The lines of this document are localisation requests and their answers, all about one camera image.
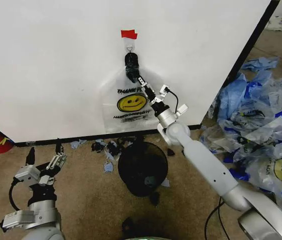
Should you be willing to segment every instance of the black trash can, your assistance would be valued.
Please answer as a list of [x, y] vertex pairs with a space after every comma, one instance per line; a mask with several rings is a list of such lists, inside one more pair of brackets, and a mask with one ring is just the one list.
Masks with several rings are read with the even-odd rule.
[[168, 163], [164, 152], [158, 146], [137, 141], [122, 152], [118, 171], [133, 195], [145, 197], [164, 181]]

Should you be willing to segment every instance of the pile of plastic bags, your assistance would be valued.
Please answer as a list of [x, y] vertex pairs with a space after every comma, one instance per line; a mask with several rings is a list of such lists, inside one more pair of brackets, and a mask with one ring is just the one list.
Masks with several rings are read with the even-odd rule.
[[217, 124], [200, 141], [214, 154], [227, 153], [232, 175], [273, 192], [282, 209], [282, 79], [269, 70], [251, 81], [240, 73], [219, 92], [218, 102]]

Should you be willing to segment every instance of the red tape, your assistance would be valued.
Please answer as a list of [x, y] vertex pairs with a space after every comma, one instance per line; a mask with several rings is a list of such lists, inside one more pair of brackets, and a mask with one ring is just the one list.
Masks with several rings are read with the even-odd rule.
[[129, 39], [136, 39], [137, 33], [135, 33], [135, 30], [121, 30], [121, 36], [122, 38], [129, 38]]

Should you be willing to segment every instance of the white panel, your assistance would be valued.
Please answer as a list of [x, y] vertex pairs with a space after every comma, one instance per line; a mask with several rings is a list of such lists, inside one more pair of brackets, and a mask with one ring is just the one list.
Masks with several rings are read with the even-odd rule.
[[15, 142], [104, 134], [99, 93], [124, 66], [121, 29], [139, 33], [140, 64], [199, 124], [269, 2], [0, 0], [0, 131]]

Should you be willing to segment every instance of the yellow smiley face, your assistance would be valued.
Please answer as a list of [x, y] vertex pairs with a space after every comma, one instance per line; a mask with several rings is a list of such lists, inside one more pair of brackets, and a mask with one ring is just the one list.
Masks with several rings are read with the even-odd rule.
[[146, 98], [142, 94], [131, 94], [121, 98], [117, 102], [117, 108], [121, 112], [136, 112], [143, 108], [146, 104]]

